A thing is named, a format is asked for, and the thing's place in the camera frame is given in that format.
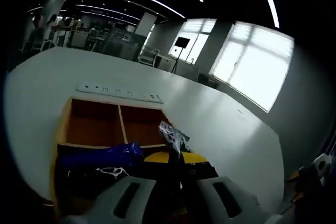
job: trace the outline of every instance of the power outlet strip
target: power outlet strip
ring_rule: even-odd
[[[162,100],[159,98],[157,94],[134,92],[130,90],[124,90],[115,86],[108,86],[91,82],[81,83],[76,90],[85,93],[103,94],[111,97],[119,97],[119,98],[163,104]]]

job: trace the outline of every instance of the window blind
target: window blind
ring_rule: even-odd
[[[195,33],[201,31],[203,26],[203,19],[189,19],[182,28],[183,31],[193,31]]]
[[[294,39],[278,31],[237,22],[210,74],[269,111],[284,82]]]
[[[216,23],[215,19],[206,19],[204,21],[204,25],[202,27],[202,31],[201,32],[203,32],[203,33],[211,33],[212,28],[214,28],[214,26],[215,26],[215,23]]]

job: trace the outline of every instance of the plastic bag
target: plastic bag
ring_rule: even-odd
[[[62,174],[63,192],[71,195],[94,199],[118,180],[129,174],[121,167],[74,168]]]
[[[175,129],[173,126],[161,121],[159,125],[159,133],[166,141],[167,145],[176,151],[178,158],[181,155],[181,151],[190,152],[188,145],[190,138],[184,135],[181,131]]]
[[[62,168],[75,167],[133,167],[143,161],[141,147],[138,143],[121,144],[104,149],[78,150],[70,155],[60,157]]]

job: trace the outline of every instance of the white table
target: white table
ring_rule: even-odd
[[[153,92],[164,104],[76,91],[90,81]],[[136,62],[78,49],[56,47],[15,68],[5,86],[5,124],[17,167],[26,183],[51,199],[49,165],[53,133],[71,95],[163,108],[191,137],[193,151],[275,210],[282,200],[283,164],[277,134],[228,95]]]

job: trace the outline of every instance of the white wall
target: white wall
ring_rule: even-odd
[[[84,24],[84,27],[89,27],[92,22],[98,22],[102,25],[105,25],[110,19],[99,17],[97,15],[83,15],[81,17],[81,22]]]
[[[160,50],[162,55],[168,55],[182,25],[183,22],[166,22],[155,25],[147,46]]]
[[[195,63],[200,72],[210,71],[231,25],[215,24]],[[295,169],[310,164],[320,152],[336,113],[335,83],[315,59],[316,56],[295,44],[286,79],[269,113],[224,83],[217,88],[241,103],[279,135],[285,178]]]

